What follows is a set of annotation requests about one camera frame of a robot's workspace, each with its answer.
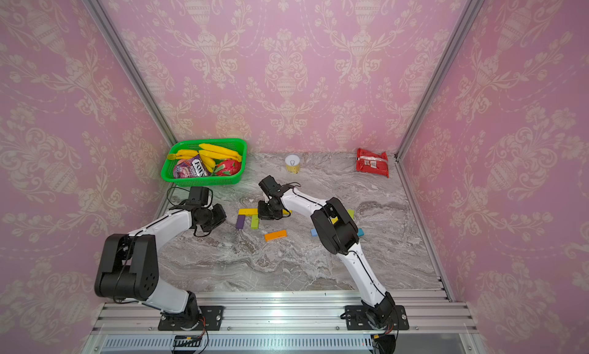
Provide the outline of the purple block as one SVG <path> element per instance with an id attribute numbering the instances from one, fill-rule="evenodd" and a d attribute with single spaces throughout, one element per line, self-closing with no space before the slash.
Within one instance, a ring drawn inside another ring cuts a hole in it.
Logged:
<path id="1" fill-rule="evenodd" d="M 236 229 L 237 230 L 243 230 L 244 229 L 245 219 L 246 219 L 246 216 L 245 215 L 239 214 L 239 216 L 237 217 L 237 220 L 236 220 Z"/>

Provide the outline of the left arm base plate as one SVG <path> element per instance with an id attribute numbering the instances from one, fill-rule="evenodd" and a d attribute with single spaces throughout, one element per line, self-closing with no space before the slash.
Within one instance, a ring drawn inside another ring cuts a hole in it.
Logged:
<path id="1" fill-rule="evenodd" d="M 199 318 L 181 318 L 179 314 L 162 313 L 159 331 L 220 331 L 224 306 L 200 306 Z"/>

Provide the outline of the long yellow block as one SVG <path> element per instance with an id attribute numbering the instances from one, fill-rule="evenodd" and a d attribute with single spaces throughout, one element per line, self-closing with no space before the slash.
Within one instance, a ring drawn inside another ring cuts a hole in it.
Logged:
<path id="1" fill-rule="evenodd" d="M 258 209 L 257 208 L 243 208 L 243 209 L 239 209 L 239 216 L 245 216 L 245 217 L 253 217 L 253 216 L 257 216 L 259 214 Z"/>

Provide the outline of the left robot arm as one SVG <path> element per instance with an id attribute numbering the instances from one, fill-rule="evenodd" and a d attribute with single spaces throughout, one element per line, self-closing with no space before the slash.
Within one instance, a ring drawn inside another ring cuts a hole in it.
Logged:
<path id="1" fill-rule="evenodd" d="M 158 251 L 176 236 L 201 229 L 208 234 L 226 220 L 222 205 L 181 204 L 147 226 L 112 234 L 104 242 L 94 292 L 118 303 L 134 300 L 158 309 L 166 321 L 188 330 L 205 323 L 196 295 L 160 277 Z"/>

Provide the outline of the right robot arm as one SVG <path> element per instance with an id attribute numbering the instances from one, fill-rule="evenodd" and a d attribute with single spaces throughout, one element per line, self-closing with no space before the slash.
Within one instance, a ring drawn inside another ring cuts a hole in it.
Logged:
<path id="1" fill-rule="evenodd" d="M 309 217 L 323 247 L 345 265 L 360 293 L 360 301 L 374 329 L 397 329 L 402 313 L 378 280 L 360 245 L 359 228 L 339 199 L 322 200 L 304 194 L 293 184 L 276 184 L 272 177 L 259 183 L 266 199 L 258 205 L 259 217 L 279 220 L 284 213 Z"/>

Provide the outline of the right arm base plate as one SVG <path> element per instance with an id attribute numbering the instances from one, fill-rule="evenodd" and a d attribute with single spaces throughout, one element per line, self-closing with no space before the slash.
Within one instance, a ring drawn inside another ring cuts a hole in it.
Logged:
<path id="1" fill-rule="evenodd" d="M 403 306 L 396 306 L 394 312 L 387 319 L 382 328 L 377 328 L 370 322 L 366 306 L 345 306 L 345 311 L 340 318 L 345 321 L 349 331 L 376 330 L 382 332 L 406 331 L 410 329 L 406 310 Z"/>

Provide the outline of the lime green block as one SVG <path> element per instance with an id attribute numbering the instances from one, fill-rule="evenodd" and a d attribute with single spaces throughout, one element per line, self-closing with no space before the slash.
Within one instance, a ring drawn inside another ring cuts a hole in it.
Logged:
<path id="1" fill-rule="evenodd" d="M 250 228 L 253 230 L 257 230 L 259 228 L 259 217 L 257 215 L 252 216 Z"/>

